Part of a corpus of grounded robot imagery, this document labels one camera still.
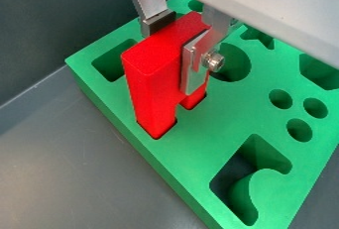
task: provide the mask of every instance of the metal screw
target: metal screw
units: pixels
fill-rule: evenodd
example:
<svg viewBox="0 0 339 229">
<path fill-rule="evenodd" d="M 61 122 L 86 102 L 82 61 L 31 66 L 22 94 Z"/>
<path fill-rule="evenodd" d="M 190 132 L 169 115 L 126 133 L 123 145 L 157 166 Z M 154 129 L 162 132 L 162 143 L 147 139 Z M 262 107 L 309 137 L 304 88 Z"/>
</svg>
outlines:
<svg viewBox="0 0 339 229">
<path fill-rule="evenodd" d="M 220 54 L 218 50 L 212 50 L 202 60 L 204 67 L 212 72 L 218 72 L 225 66 L 226 58 Z"/>
</svg>

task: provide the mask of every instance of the circular hole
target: circular hole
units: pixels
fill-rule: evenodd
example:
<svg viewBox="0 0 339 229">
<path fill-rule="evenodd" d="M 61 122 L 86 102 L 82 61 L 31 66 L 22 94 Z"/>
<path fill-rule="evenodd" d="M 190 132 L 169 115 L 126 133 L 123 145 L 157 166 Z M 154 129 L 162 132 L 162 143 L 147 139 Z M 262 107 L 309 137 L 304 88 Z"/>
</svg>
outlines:
<svg viewBox="0 0 339 229">
<path fill-rule="evenodd" d="M 212 72 L 212 77 L 225 82 L 244 80 L 250 75 L 253 67 L 248 53 L 228 43 L 222 43 L 220 53 L 226 58 L 226 64 L 220 72 Z"/>
<path fill-rule="evenodd" d="M 318 119 L 325 118 L 329 114 L 329 110 L 325 103 L 317 98 L 305 99 L 304 107 L 306 112 Z"/>
<path fill-rule="evenodd" d="M 270 93 L 270 102 L 281 109 L 289 109 L 293 105 L 293 99 L 290 94 L 285 90 L 274 90 Z"/>
<path fill-rule="evenodd" d="M 189 3 L 189 8 L 190 8 L 193 11 L 204 12 L 205 4 L 204 4 L 202 2 L 200 2 L 198 0 L 193 0 L 193 1 L 190 1 L 190 3 Z"/>
<path fill-rule="evenodd" d="M 309 142 L 313 138 L 310 125 L 300 119 L 293 119 L 288 122 L 288 131 L 290 136 L 300 142 Z"/>
</svg>

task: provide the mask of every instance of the green foam insert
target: green foam insert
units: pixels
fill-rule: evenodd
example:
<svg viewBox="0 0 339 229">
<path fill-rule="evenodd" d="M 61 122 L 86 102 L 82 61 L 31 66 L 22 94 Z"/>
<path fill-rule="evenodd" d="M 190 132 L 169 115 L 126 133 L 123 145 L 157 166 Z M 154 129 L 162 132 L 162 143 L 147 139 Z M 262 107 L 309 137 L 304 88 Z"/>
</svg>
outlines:
<svg viewBox="0 0 339 229">
<path fill-rule="evenodd" d="M 170 0 L 182 16 L 197 0 Z M 67 59 L 81 88 L 212 228 L 286 228 L 339 143 L 339 71 L 242 26 L 209 94 L 154 140 L 138 125 L 121 53 L 138 20 Z"/>
</svg>

